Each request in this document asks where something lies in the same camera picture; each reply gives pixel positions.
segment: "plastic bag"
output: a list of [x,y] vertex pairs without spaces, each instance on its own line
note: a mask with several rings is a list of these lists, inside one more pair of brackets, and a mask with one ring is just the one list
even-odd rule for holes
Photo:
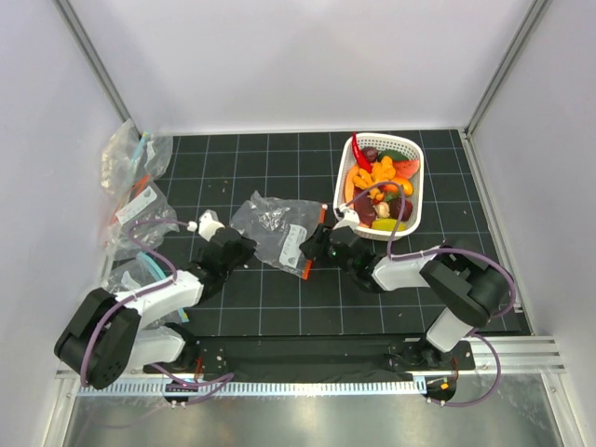
[[[132,261],[112,270],[102,286],[110,293],[133,291],[165,278],[166,274],[151,257],[145,253],[139,253]],[[154,328],[165,323],[181,324],[186,322],[188,322],[188,316],[183,309],[179,309],[177,312],[171,312],[159,320],[153,321],[148,327]]]
[[[116,261],[132,258],[141,251],[141,248],[130,240],[129,230],[138,221],[150,219],[177,220],[176,211],[153,182],[149,182],[136,197],[118,210],[108,227],[108,251],[114,255]],[[161,245],[164,235],[170,231],[178,231],[178,225],[145,223],[136,227],[130,235],[154,249]]]
[[112,135],[102,152],[102,187],[110,196],[120,198],[132,186],[132,156],[139,136],[131,119]]
[[133,163],[138,164],[135,174],[135,182],[145,175],[149,180],[155,180],[164,175],[171,159],[174,139],[172,137],[158,136],[144,133],[139,142],[139,155],[133,156]]
[[102,152],[102,186],[110,196],[126,196],[132,185],[158,179],[168,167],[172,137],[144,133],[139,140],[132,120],[116,131]]
[[299,247],[315,232],[324,212],[318,202],[261,197],[255,191],[232,216],[230,226],[256,241],[259,261],[305,278],[308,262]]

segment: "cable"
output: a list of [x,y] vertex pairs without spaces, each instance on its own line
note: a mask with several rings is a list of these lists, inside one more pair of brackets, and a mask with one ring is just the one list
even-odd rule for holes
[[180,377],[176,377],[174,374],[172,374],[171,372],[166,370],[163,366],[158,365],[157,363],[151,363],[151,366],[154,367],[156,370],[158,370],[160,373],[169,377],[171,380],[176,382],[178,385],[181,385],[181,386],[189,388],[189,389],[199,389],[203,386],[219,384],[220,382],[226,381],[226,380],[229,382],[230,380],[232,380],[234,378],[234,375],[231,372],[229,372],[228,374],[224,374],[221,377],[218,377],[217,379],[211,380],[208,382],[198,382],[198,383],[186,382],[185,380],[181,379]]
[[484,338],[479,333],[473,333],[470,336],[474,337],[474,338],[478,338],[479,340],[484,342],[488,346],[488,348],[491,350],[491,352],[493,353],[494,362],[496,364],[496,378],[494,379],[493,386],[491,386],[491,389],[489,389],[484,394],[484,396],[479,397],[474,400],[471,400],[469,402],[461,402],[461,403],[453,402],[453,403],[451,403],[451,402],[445,402],[444,400],[436,400],[433,398],[427,398],[427,402],[436,403],[436,404],[440,405],[441,407],[445,406],[445,407],[452,407],[452,408],[466,408],[466,407],[470,407],[472,405],[476,405],[477,403],[484,402],[485,400],[490,398],[494,394],[496,389],[498,388],[499,384],[501,383],[501,360],[499,359],[499,355],[496,353],[496,349],[494,349],[494,346],[491,344],[491,342],[489,342],[486,338]]
[[[394,183],[394,182],[379,182],[379,183],[363,190],[360,194],[358,194],[352,200],[347,202],[346,205],[347,206],[351,205],[352,203],[356,202],[361,197],[363,197],[371,189],[376,188],[377,186],[381,186],[383,184],[396,185],[400,190],[400,196],[401,196],[400,215],[398,216],[396,224],[393,227],[393,230],[391,231],[391,235],[389,236],[389,240],[387,241],[387,257],[391,261],[409,261],[409,260],[418,259],[418,258],[425,257],[425,256],[430,256],[433,254],[461,254],[464,256],[469,256],[471,258],[476,258],[476,259],[488,264],[494,270],[496,270],[498,273],[500,273],[501,276],[503,276],[503,278],[507,282],[508,287],[509,287],[509,302],[508,302],[507,306],[505,306],[505,308],[503,310],[500,310],[500,311],[492,314],[491,318],[503,317],[508,311],[510,311],[513,308],[513,306],[515,305],[515,302],[517,300],[517,290],[515,288],[515,280],[513,279],[513,276],[505,268],[503,268],[499,263],[496,263],[495,261],[493,261],[488,256],[477,253],[475,251],[464,250],[464,249],[453,249],[453,248],[437,248],[437,249],[430,249],[430,250],[426,250],[426,251],[419,251],[416,253],[406,253],[406,254],[401,254],[401,255],[393,254],[392,250],[391,250],[391,245],[393,244],[393,241],[395,240],[395,235],[397,233],[398,227],[400,226],[401,219],[403,217],[403,211],[405,209],[405,195],[403,192],[403,187],[400,184]],[[432,399],[432,398],[429,398],[429,401],[437,403],[441,406],[464,408],[464,407],[468,407],[471,405],[475,405],[477,403],[484,402],[485,400],[490,398],[493,395],[493,393],[496,391],[496,389],[499,386],[499,383],[501,382],[501,362],[499,360],[499,356],[496,353],[496,350],[494,349],[493,345],[486,338],[484,338],[482,335],[476,333],[477,330],[478,330],[477,328],[472,329],[467,336],[478,338],[479,340],[482,340],[489,347],[489,349],[491,350],[491,352],[494,355],[494,361],[496,362],[496,378],[494,380],[493,386],[491,386],[491,389],[489,389],[489,391],[481,398],[478,398],[476,400],[471,400],[470,402],[449,403],[449,402],[444,402],[444,401],[440,401],[440,400],[436,400],[436,399]],[[459,377],[458,370],[456,370],[456,377]]]
[[88,379],[88,367],[89,367],[89,362],[91,360],[91,354],[93,353],[93,348],[95,347],[95,344],[97,343],[97,339],[99,338],[103,327],[110,320],[112,315],[115,314],[115,312],[118,309],[120,309],[124,305],[127,305],[131,301],[136,300],[137,298],[141,298],[142,296],[144,296],[148,293],[152,293],[154,291],[160,291],[160,290],[168,287],[170,284],[173,284],[174,282],[176,282],[176,279],[178,277],[178,272],[176,271],[175,265],[168,258],[159,254],[157,251],[151,249],[147,245],[143,244],[142,242],[140,242],[140,240],[136,239],[132,235],[132,231],[135,228],[137,228],[138,226],[141,226],[143,224],[151,224],[151,223],[177,224],[177,225],[188,225],[188,223],[174,221],[174,220],[148,219],[146,221],[138,221],[127,232],[127,236],[129,237],[129,239],[132,242],[134,242],[139,248],[141,248],[141,250],[154,255],[157,259],[162,261],[168,267],[169,271],[171,272],[171,277],[169,277],[168,279],[166,279],[163,282],[157,283],[155,286],[148,287],[148,288],[143,289],[137,293],[132,293],[131,296],[129,296],[129,297],[123,299],[122,301],[120,301],[119,303],[116,303],[115,305],[113,305],[103,315],[103,317],[100,319],[100,321],[95,326],[93,333],[89,337],[89,343],[87,344],[87,349],[85,349],[85,355],[83,356],[83,362],[81,363],[81,372],[80,372],[81,386],[89,386],[87,379]]
[[372,189],[376,188],[377,186],[382,186],[384,184],[393,184],[394,186],[397,186],[398,190],[400,191],[400,214],[398,215],[398,219],[397,219],[395,226],[393,227],[393,230],[391,230],[391,235],[389,236],[389,241],[387,242],[387,256],[389,258],[391,258],[391,254],[392,254],[391,253],[391,244],[393,244],[393,239],[395,239],[395,234],[397,233],[398,228],[400,227],[401,220],[403,219],[403,214],[406,210],[406,195],[405,195],[405,192],[403,191],[403,186],[401,186],[399,183],[395,183],[395,182],[379,182],[373,186],[366,188],[364,191],[362,191],[360,194],[358,194],[352,200],[347,202],[345,205],[347,207],[349,207],[350,205],[355,203],[357,200],[360,200],[366,193],[368,193]]
[[389,240],[387,241],[387,256],[389,257],[389,259],[391,261],[409,261],[409,260],[413,260],[413,259],[422,258],[425,256],[430,256],[433,254],[462,254],[464,256],[476,258],[480,261],[483,261],[484,263],[487,263],[494,270],[499,272],[503,276],[503,278],[505,278],[505,281],[507,282],[507,284],[509,286],[509,302],[508,302],[507,306],[503,310],[491,315],[491,318],[503,317],[509,310],[511,310],[513,308],[513,306],[515,305],[515,302],[517,300],[517,291],[515,289],[515,282],[514,282],[513,276],[505,268],[503,268],[499,263],[496,263],[488,256],[477,253],[475,251],[464,250],[464,249],[448,249],[448,248],[430,249],[430,250],[426,250],[426,251],[419,251],[416,253],[406,253],[406,254],[400,254],[400,255],[393,254],[391,252],[391,245],[393,244],[393,241],[395,239],[395,235],[398,231],[398,227],[400,226],[401,219],[403,218],[403,211],[405,209],[405,195],[403,194],[403,187],[400,184],[395,183],[395,182],[379,182],[379,183],[369,186],[368,188],[363,190],[360,194],[358,194],[352,200],[347,202],[346,205],[347,206],[352,205],[357,200],[359,200],[361,197],[363,197],[366,193],[371,191],[373,188],[382,186],[384,184],[393,184],[393,185],[397,186],[400,190],[400,196],[401,196],[400,215],[398,216],[395,226],[393,227],[393,230],[391,231],[391,235],[389,236]]

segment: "white panel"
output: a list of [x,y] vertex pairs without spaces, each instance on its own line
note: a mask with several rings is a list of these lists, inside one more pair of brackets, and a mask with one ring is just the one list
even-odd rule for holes
[[552,2],[475,136],[524,300],[596,423],[596,4]]
[[74,0],[140,129],[467,124],[531,0]]
[[102,263],[100,150],[119,120],[48,0],[0,14],[0,445],[39,445],[53,346]]

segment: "plastic basket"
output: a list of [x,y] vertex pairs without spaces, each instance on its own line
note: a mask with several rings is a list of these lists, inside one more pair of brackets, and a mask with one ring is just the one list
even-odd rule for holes
[[[425,179],[425,156],[422,152],[422,149],[420,149],[418,144],[415,142],[401,137],[384,135],[382,133],[359,133],[358,145],[360,148],[371,146],[376,148],[378,151],[392,149],[394,151],[401,152],[410,160],[420,161],[420,169],[410,179],[410,182],[412,182],[413,186],[413,194],[408,197],[408,199],[412,201],[413,205],[412,216],[406,223],[406,229],[396,233],[396,239],[410,235],[420,224],[420,218],[422,216],[422,196]],[[342,163],[339,166],[337,184],[335,185],[335,196],[333,198],[334,210],[337,210],[340,205],[345,203],[345,176],[355,164],[356,159],[352,155],[352,137],[350,137],[347,142],[345,142]],[[359,226],[355,231],[360,237],[366,237],[368,239],[375,240],[388,240],[390,235],[390,233],[387,231],[372,230],[362,226]]]

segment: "black grid mat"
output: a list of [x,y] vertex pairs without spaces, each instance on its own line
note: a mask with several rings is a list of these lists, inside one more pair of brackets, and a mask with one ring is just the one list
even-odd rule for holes
[[[455,130],[382,132],[415,141],[426,157],[422,222],[394,252],[419,251],[444,238],[465,239],[496,259],[474,180]],[[254,190],[262,196],[332,202],[347,132],[192,136],[174,139],[174,156],[156,183],[183,221],[216,210],[227,224]],[[328,221],[333,222],[332,212]],[[195,236],[170,234],[159,251],[184,265]],[[371,241],[377,251],[385,243]],[[217,296],[188,310],[197,335],[306,335],[423,332],[444,306],[429,289],[368,294],[344,272],[315,265],[308,281],[256,259],[237,270]],[[490,332],[518,331],[513,313]]]

